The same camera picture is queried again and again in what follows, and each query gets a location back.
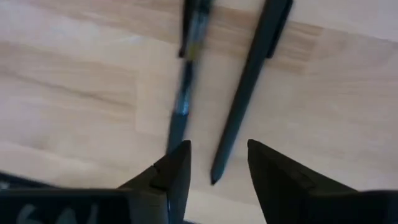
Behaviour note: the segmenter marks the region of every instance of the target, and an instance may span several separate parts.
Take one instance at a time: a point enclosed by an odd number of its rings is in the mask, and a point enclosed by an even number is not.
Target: black plastic object
[[[212,184],[224,173],[264,60],[273,56],[292,4],[293,0],[267,0],[264,4],[211,168]]]
[[[249,140],[248,162],[268,224],[398,223],[398,192],[357,192]]]
[[[192,84],[206,36],[212,0],[184,0],[182,40],[179,56],[184,59],[180,88],[169,126],[167,152],[183,140],[188,123]]]
[[[0,175],[1,223],[184,223],[191,145],[184,141],[118,189],[60,189]]]

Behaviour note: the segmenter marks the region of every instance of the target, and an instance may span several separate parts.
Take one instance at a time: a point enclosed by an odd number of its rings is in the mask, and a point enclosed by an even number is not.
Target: black pen
[[[211,184],[217,183],[223,175],[263,63],[274,54],[292,4],[293,0],[267,0],[264,4],[211,168]]]
[[[167,153],[173,151],[184,138],[190,109],[192,83],[206,36],[212,2],[212,0],[184,1],[182,47],[179,53],[184,62],[181,84],[170,120]]]

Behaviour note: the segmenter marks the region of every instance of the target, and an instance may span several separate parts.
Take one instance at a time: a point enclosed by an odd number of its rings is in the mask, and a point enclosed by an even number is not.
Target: wood grain
[[[187,130],[187,219],[265,222],[249,138],[354,188],[398,188],[391,0],[296,1],[226,173],[210,185],[262,4],[216,2]],[[180,11],[178,0],[0,1],[0,169],[66,187],[116,187],[160,158],[180,75]]]

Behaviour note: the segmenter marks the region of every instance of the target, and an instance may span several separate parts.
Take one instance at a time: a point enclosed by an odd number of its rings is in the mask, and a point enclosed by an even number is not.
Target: printed number
[[[10,188],[9,182],[0,181],[0,190],[7,190]]]
[[[32,214],[36,208],[33,205],[25,205],[19,212],[17,217],[17,224],[43,224],[37,220],[28,219],[29,215]],[[90,216],[87,219],[86,224],[97,224],[98,217],[98,206],[92,205],[90,210]],[[71,208],[66,208],[62,211],[61,215],[57,218],[55,224],[78,224],[76,221],[75,211]]]

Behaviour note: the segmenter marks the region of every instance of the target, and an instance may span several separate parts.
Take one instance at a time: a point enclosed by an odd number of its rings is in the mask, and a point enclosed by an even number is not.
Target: light wood surface
[[[359,190],[398,189],[398,3],[296,0],[222,180],[210,167],[261,0],[217,0],[197,76],[186,218],[265,223],[246,141]],[[0,1],[0,170],[116,187],[165,142],[180,60],[179,0]]]

